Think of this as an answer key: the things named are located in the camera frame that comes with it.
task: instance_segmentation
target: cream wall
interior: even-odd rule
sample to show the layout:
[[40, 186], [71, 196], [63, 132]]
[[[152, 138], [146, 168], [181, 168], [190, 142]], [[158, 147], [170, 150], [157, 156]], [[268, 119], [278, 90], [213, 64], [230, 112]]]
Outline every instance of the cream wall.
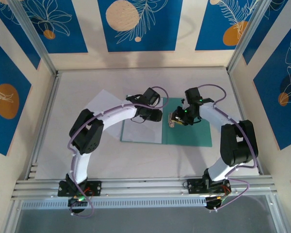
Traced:
[[291, 145], [279, 150], [253, 79], [291, 28], [291, 0], [277, 18], [261, 46], [246, 65], [241, 58], [231, 72], [245, 117], [253, 121], [259, 159], [275, 181], [291, 225]]
[[234, 50], [195, 51], [208, 0], [184, 0], [176, 51], [108, 53], [97, 0], [73, 0], [88, 54], [51, 54], [61, 69], [226, 66]]
[[0, 154], [0, 228], [16, 180], [27, 168], [38, 120], [43, 113], [52, 77], [44, 63], [36, 70], [0, 20], [0, 46], [32, 84], [8, 155]]

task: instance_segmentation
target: small object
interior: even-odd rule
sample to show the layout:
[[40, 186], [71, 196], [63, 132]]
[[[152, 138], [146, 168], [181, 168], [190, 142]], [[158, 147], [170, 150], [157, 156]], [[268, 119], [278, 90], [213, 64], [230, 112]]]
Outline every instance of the small object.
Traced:
[[171, 119], [171, 118], [172, 118], [172, 115], [173, 115], [173, 113], [170, 113], [170, 114], [168, 115], [168, 124], [169, 124], [169, 127], [170, 127], [170, 128], [175, 127], [175, 122]]

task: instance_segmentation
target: white table surface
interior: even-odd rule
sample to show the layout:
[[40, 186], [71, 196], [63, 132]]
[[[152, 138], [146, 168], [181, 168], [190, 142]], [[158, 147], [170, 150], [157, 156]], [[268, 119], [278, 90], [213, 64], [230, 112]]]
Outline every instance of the white table surface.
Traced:
[[[119, 99], [142, 94], [148, 87], [162, 86], [170, 97], [184, 97], [184, 91], [213, 83], [227, 91], [218, 106], [240, 119], [239, 109], [225, 68], [113, 69], [64, 72], [48, 122], [46, 137], [38, 156], [36, 179], [63, 179], [70, 170], [67, 149], [69, 131], [80, 111], [101, 91]], [[203, 87], [204, 98], [223, 96], [215, 87]], [[104, 133], [88, 166], [89, 178], [164, 178], [201, 176], [220, 157], [220, 134], [210, 127], [212, 148], [120, 142]], [[233, 175], [258, 175], [257, 169], [240, 169]]]

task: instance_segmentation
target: purple cable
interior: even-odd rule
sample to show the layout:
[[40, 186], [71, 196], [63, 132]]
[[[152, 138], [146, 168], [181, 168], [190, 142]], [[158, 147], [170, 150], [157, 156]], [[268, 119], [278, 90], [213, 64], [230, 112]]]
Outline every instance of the purple cable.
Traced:
[[244, 139], [245, 139], [245, 141], [246, 141], [246, 143], [247, 143], [247, 145], [248, 145], [248, 147], [249, 147], [250, 153], [251, 153], [251, 155], [252, 155], [253, 163], [254, 163], [253, 166], [245, 166], [245, 165], [239, 165], [239, 166], [236, 166], [236, 167], [234, 167], [230, 172], [228, 172], [228, 173], [226, 174], [226, 178], [227, 178], [227, 179], [229, 179], [229, 180], [231, 180], [231, 181], [239, 181], [239, 182], [246, 183], [246, 184], [247, 184], [247, 188], [246, 188], [242, 193], [240, 193], [236, 198], [234, 198], [233, 200], [229, 201], [229, 202], [226, 203], [225, 205], [220, 206], [219, 208], [216, 208], [215, 210], [211, 210], [211, 211], [218, 211], [218, 210], [222, 209], [223, 207], [225, 207], [225, 206], [231, 204], [232, 202], [236, 201], [236, 200], [237, 200], [238, 198], [240, 198], [240, 197], [241, 197], [245, 192], [247, 192], [248, 189], [250, 188], [250, 184], [249, 184], [247, 181], [242, 181], [242, 180], [238, 180], [238, 179], [229, 178], [228, 176], [229, 176], [230, 174], [232, 174], [236, 169], [238, 169], [238, 168], [240, 168], [240, 167], [243, 167], [243, 168], [256, 168], [256, 167], [258, 166], [258, 160], [257, 160], [256, 155], [255, 155], [255, 153], [254, 153], [253, 147], [252, 147], [252, 145], [251, 145], [251, 143], [250, 143], [250, 141], [249, 141], [249, 138], [247, 137], [247, 135], [246, 135], [246, 133], [243, 131], [243, 129], [240, 127], [240, 125], [239, 125], [239, 124], [238, 124], [234, 119], [232, 119], [228, 114], [226, 114], [225, 112], [223, 112], [222, 110], [220, 110], [220, 109], [218, 109], [218, 108], [216, 107], [216, 104], [217, 104], [218, 102], [220, 102], [220, 101], [222, 101], [222, 100], [224, 100], [224, 99], [226, 98], [226, 96], [227, 96], [226, 91], [225, 91], [222, 87], [220, 87], [220, 86], [218, 86], [218, 85], [215, 85], [215, 84], [204, 84], [204, 85], [200, 85], [200, 86], [198, 86], [197, 88], [204, 87], [204, 86], [214, 86], [214, 87], [217, 87], [217, 88], [219, 88], [219, 89], [221, 89], [221, 90], [223, 91], [224, 96], [223, 96], [221, 99], [219, 99], [219, 100], [217, 100], [217, 101], [215, 101], [215, 102], [213, 103], [213, 108], [214, 108], [216, 111], [218, 111], [219, 113], [221, 113], [222, 115], [224, 115], [224, 116], [225, 116], [227, 119], [229, 119], [231, 122], [233, 122], [233, 123], [236, 125], [236, 127], [240, 130], [240, 132], [242, 133], [242, 135], [243, 135], [243, 137], [244, 137]]
[[75, 216], [78, 216], [78, 217], [82, 217], [82, 218], [88, 218], [88, 217], [91, 217], [93, 214], [94, 214], [94, 205], [93, 203], [91, 202], [91, 200], [86, 196], [86, 194], [83, 192], [83, 190], [80, 188], [80, 186], [78, 185], [77, 181], [76, 181], [76, 178], [75, 178], [75, 175], [74, 175], [74, 170], [75, 170], [75, 163], [76, 163], [76, 155], [77, 155], [77, 151], [75, 149], [73, 149], [70, 145], [72, 144], [73, 140], [76, 138], [76, 136], [81, 132], [81, 130], [83, 128], [86, 127], [86, 125], [88, 125], [90, 122], [92, 122], [93, 120], [95, 120], [97, 117], [101, 117], [103, 116], [104, 114], [108, 114], [108, 113], [111, 113], [117, 109], [120, 109], [120, 108], [125, 108], [125, 107], [132, 107], [132, 106], [141, 106], [141, 107], [146, 107], [146, 108], [149, 108], [149, 109], [161, 109], [163, 107], [165, 107], [167, 104], [168, 104], [168, 101], [169, 101], [169, 96], [168, 96], [168, 93], [167, 91], [160, 87], [160, 86], [154, 86], [152, 87], [152, 89], [154, 88], [158, 88], [158, 89], [161, 89], [162, 91], [165, 92], [166, 94], [166, 98], [167, 98], [167, 101], [166, 103], [161, 106], [161, 107], [151, 107], [151, 106], [148, 106], [148, 105], [145, 105], [145, 104], [139, 104], [139, 103], [128, 103], [128, 104], [124, 104], [124, 105], [119, 105], [117, 107], [113, 107], [109, 110], [106, 110], [104, 111], [103, 113], [99, 113], [97, 114], [96, 116], [92, 117], [91, 119], [89, 119], [87, 122], [85, 122], [71, 137], [71, 139], [69, 140], [68, 142], [68, 149], [71, 150], [73, 152], [73, 158], [72, 158], [72, 162], [71, 162], [71, 176], [72, 176], [72, 180], [74, 182], [74, 184], [76, 185], [77, 189], [80, 191], [80, 193], [85, 197], [86, 201], [91, 205], [91, 213], [89, 215], [78, 215], [78, 214], [74, 214], [72, 212], [72, 206], [70, 207], [70, 211], [71, 211], [71, 214], [72, 215], [75, 215]]

